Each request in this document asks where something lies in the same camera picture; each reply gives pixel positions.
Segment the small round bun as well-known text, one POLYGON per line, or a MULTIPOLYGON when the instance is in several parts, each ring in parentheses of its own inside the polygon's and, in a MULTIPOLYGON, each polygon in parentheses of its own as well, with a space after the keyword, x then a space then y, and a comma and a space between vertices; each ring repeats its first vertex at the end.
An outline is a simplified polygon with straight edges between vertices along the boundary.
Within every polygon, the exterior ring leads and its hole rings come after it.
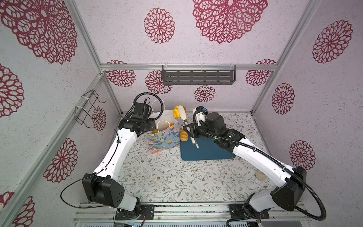
POLYGON ((182 105, 178 105, 173 110, 173 116, 175 119, 182 119, 183 121, 187 119, 186 108, 182 105))

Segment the floral paper gift bag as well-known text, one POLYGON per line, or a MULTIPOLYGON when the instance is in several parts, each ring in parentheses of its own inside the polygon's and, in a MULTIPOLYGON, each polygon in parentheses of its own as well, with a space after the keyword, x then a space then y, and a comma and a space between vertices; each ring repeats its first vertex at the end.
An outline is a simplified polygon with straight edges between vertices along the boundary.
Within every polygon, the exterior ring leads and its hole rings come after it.
POLYGON ((160 118, 155 120, 155 129, 147 132, 147 143, 151 154, 174 148, 180 143, 180 122, 173 110, 163 108, 160 118))

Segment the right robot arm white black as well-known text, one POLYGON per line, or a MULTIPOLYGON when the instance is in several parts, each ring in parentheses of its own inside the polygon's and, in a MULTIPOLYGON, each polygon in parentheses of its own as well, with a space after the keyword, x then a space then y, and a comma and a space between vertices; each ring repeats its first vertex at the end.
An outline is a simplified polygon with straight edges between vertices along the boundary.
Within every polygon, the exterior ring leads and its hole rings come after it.
POLYGON ((213 139, 220 148, 248 161, 272 180, 274 188, 253 194, 247 199, 249 209, 262 212, 275 207, 286 211, 298 208, 297 204, 308 188, 305 169, 300 166, 293 168, 276 160, 256 147, 239 131, 227 128, 220 114, 210 113, 204 107, 194 109, 192 123, 187 122, 183 106, 177 106, 173 115, 183 121, 183 130, 193 141, 196 138, 213 139))

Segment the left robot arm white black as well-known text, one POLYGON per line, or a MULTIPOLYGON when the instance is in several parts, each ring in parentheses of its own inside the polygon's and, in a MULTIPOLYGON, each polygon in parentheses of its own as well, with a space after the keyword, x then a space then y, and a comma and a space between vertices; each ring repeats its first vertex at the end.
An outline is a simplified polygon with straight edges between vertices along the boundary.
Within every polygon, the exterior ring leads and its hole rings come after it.
POLYGON ((116 208, 130 219, 140 217, 140 199, 126 193, 117 179, 126 156, 138 137, 155 129, 154 119, 121 120, 106 156, 93 173, 85 174, 81 180, 89 202, 116 208))

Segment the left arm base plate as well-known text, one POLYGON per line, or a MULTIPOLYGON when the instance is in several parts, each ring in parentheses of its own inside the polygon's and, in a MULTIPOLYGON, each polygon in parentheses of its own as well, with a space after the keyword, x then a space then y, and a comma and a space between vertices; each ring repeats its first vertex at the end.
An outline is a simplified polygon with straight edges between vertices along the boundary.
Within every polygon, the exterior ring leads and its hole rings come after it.
POLYGON ((153 204, 146 204, 146 205, 140 205, 140 210, 138 212, 136 211, 127 211, 127 210, 121 210, 118 209, 116 211, 115 220, 153 220, 154 219, 154 213, 155 213, 155 205, 153 204))

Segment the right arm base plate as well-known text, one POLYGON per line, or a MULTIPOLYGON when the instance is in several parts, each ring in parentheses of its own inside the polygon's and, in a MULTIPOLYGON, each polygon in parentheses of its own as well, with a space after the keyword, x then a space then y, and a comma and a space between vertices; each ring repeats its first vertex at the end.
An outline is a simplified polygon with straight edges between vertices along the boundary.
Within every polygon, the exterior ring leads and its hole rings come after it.
POLYGON ((228 205, 231 219, 269 219, 269 213, 254 210, 250 205, 242 203, 232 203, 228 205))

